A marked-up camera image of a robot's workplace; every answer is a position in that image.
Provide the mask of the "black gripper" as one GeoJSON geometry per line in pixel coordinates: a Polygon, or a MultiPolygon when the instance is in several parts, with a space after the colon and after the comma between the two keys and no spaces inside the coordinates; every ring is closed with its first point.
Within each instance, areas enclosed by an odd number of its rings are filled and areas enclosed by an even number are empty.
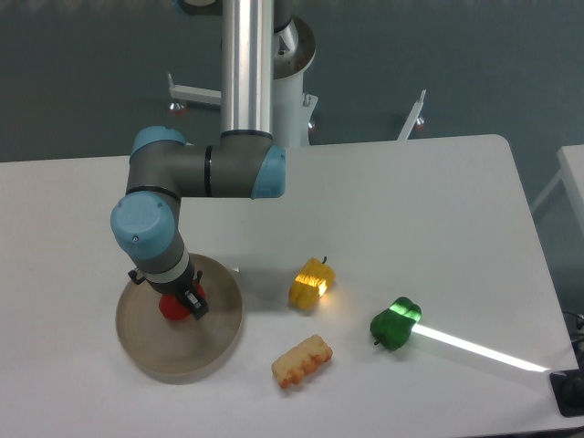
{"type": "Polygon", "coordinates": [[[132,269],[128,276],[130,280],[140,285],[148,282],[150,286],[158,293],[163,295],[172,295],[180,298],[181,304],[189,310],[196,320],[200,320],[209,312],[209,305],[200,290],[193,285],[194,267],[191,263],[172,280],[156,280],[147,278],[138,267],[132,269]]]}

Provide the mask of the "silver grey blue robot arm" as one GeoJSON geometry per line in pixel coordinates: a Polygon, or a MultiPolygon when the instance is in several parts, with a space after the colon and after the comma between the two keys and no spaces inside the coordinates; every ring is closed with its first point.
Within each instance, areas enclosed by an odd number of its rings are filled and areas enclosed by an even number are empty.
{"type": "Polygon", "coordinates": [[[185,197],[278,198],[286,186],[286,152],[273,139],[275,1],[225,1],[222,133],[217,145],[190,145],[177,130],[141,130],[129,158],[126,194],[110,227],[135,265],[130,279],[174,297],[194,318],[209,310],[179,232],[185,197]]]}

